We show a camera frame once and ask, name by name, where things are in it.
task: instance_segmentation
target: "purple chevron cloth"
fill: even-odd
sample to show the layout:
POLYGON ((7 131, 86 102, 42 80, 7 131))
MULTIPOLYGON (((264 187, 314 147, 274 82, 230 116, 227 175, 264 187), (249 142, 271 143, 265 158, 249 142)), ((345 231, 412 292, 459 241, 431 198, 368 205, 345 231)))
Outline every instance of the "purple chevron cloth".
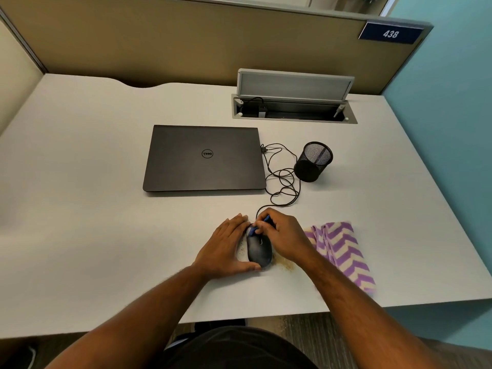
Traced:
POLYGON ((366 293, 376 290, 376 284, 349 221, 326 223, 321 228, 312 226, 304 229, 304 232, 318 253, 328 259, 355 285, 366 293))

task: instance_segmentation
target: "laptop lid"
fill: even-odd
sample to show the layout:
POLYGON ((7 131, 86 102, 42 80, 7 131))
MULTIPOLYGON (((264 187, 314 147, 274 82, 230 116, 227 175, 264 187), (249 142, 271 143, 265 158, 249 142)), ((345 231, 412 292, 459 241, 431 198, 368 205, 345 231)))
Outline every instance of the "laptop lid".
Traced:
POLYGON ((257 128, 154 126, 144 191, 265 187, 257 128))

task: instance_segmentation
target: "black computer mouse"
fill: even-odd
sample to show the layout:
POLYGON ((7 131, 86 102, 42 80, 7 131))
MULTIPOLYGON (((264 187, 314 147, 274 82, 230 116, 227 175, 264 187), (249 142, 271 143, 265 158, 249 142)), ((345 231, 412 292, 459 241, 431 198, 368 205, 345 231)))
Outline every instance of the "black computer mouse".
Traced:
POLYGON ((272 243, 266 235, 254 234, 248 236, 246 237, 246 243, 248 244, 249 261, 258 263, 261 268, 268 266, 272 262, 272 243))

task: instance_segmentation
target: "blue wall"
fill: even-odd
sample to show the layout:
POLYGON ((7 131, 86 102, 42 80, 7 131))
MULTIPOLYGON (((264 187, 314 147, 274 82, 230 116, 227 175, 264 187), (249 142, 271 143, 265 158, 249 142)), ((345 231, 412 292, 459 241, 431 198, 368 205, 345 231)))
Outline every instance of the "blue wall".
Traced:
MULTIPOLYGON (((400 0, 434 30, 384 95, 492 272, 492 0, 400 0)), ((388 309, 419 336, 492 349, 492 301, 388 309)))

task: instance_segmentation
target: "desk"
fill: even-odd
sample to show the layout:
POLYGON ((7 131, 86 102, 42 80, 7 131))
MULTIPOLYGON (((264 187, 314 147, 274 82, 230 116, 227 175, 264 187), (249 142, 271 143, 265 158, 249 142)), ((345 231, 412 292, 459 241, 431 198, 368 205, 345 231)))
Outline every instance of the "desk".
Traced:
MULTIPOLYGON (((384 97, 349 95, 359 124, 321 124, 233 119, 233 92, 44 76, 0 137, 0 337, 95 328, 189 265, 226 217, 268 202, 149 197, 154 124, 257 127, 262 143, 298 155, 309 141, 329 145, 333 163, 282 211, 303 226, 351 220, 380 305, 492 297, 492 277, 384 97)), ((292 164, 283 155, 272 167, 292 164)), ((299 268, 275 266, 210 282, 181 322, 326 310, 299 268)))

